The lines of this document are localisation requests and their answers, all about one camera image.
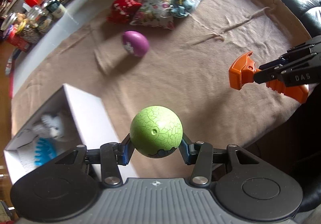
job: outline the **orange hammer head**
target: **orange hammer head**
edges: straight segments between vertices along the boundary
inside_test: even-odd
[[[229,69],[230,87],[241,90],[246,83],[253,83],[253,75],[259,71],[255,68],[255,62],[250,58],[252,51],[241,55]]]

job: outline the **cracked green ball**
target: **cracked green ball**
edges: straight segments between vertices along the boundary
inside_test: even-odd
[[[134,117],[129,134],[134,147],[141,154],[150,158],[163,158],[179,146],[183,127],[172,110],[163,106],[150,106]]]

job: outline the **silver rivet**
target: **silver rivet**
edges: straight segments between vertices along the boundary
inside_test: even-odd
[[[195,184],[204,185],[208,182],[208,179],[203,176],[196,176],[192,180]]]
[[[109,184],[109,185],[117,185],[120,183],[120,179],[115,176],[107,177],[104,181],[106,184]]]

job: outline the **dark patch on ball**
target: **dark patch on ball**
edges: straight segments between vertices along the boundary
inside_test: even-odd
[[[175,152],[176,148],[175,147],[172,147],[172,149],[168,150],[168,151],[165,151],[164,149],[160,149],[157,151],[156,154],[149,154],[148,157],[150,158],[164,158],[170,154],[172,154],[173,152]]]

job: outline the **open cardboard box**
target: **open cardboard box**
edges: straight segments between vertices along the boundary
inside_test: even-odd
[[[76,139],[72,145],[84,144],[88,150],[91,150],[98,149],[101,145],[108,142],[122,141],[123,138],[118,138],[108,114],[104,109],[102,100],[99,97],[68,84],[63,84],[62,87],[31,116],[5,147],[4,156],[12,184],[28,173],[20,161],[17,149],[31,143],[36,137],[36,134],[30,130],[32,125],[40,121],[42,114],[55,114],[62,109],[70,110],[79,134],[79,138]],[[101,178],[100,165],[93,165],[93,167],[97,176]],[[119,166],[119,170],[124,182],[128,177],[137,177],[131,164]]]

